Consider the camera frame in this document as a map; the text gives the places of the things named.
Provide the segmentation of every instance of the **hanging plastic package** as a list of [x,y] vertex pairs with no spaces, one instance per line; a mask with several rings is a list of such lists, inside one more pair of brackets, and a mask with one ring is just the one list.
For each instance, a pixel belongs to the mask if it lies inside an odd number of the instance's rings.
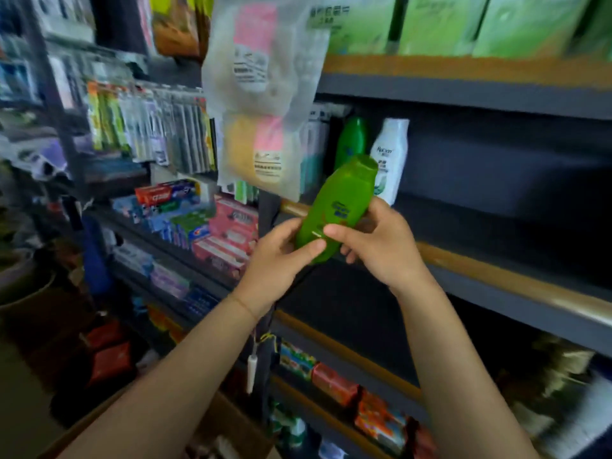
[[219,184],[244,180],[290,200],[329,43],[307,29],[315,0],[215,0],[202,66],[207,110],[222,122]]

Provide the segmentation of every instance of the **clear plastic wrap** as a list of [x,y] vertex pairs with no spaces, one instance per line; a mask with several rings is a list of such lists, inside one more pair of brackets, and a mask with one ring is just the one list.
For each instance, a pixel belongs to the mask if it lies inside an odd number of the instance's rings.
[[314,0],[215,0],[202,83],[223,122],[219,183],[244,180],[298,200],[303,146],[329,43],[309,30]]

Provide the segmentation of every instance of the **white bottle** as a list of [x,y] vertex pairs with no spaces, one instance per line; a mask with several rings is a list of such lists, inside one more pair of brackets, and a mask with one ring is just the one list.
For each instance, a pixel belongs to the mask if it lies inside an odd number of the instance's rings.
[[374,194],[393,206],[408,156],[408,119],[385,119],[370,156],[378,163]]

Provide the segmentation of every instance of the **wooden shelf edge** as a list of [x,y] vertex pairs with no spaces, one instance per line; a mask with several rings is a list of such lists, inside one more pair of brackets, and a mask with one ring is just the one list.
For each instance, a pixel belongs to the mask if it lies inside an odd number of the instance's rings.
[[387,385],[406,395],[408,398],[419,403],[423,402],[423,394],[420,388],[398,377],[394,373],[391,373],[387,369],[382,368],[378,364],[372,362],[370,359],[354,352],[352,349],[338,343],[338,341],[335,341],[327,335],[314,330],[301,320],[296,319],[295,317],[280,310],[274,311],[274,318],[278,319],[280,322],[294,329],[298,333],[301,333],[304,337],[316,341],[319,345],[325,347],[342,359],[356,365],[379,380],[382,380]]
[[[309,208],[306,204],[282,200],[280,210],[286,214],[304,217]],[[612,327],[612,303],[606,300],[527,277],[425,242],[417,242],[417,246],[426,264]]]
[[612,62],[588,57],[501,59],[328,55],[323,73],[612,89]]
[[270,374],[270,382],[276,385],[280,391],[286,396],[295,399],[296,402],[310,410],[313,414],[321,417],[330,428],[340,432],[343,436],[349,438],[358,447],[363,449],[368,455],[376,457],[377,459],[393,459],[390,455],[386,454],[382,449],[371,443],[367,438],[363,437],[353,427],[348,426],[344,422],[340,421],[336,417],[332,416],[325,409],[320,407],[314,401],[310,400],[302,392],[296,390],[294,387],[285,382],[276,374]]

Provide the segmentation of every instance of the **pink label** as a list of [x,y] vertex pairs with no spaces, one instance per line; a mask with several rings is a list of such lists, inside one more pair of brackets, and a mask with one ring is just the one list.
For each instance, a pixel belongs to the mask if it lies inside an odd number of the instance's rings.
[[255,132],[255,151],[283,150],[283,118],[263,117],[257,124]]
[[244,5],[236,16],[234,43],[269,54],[276,25],[276,5],[272,3]]

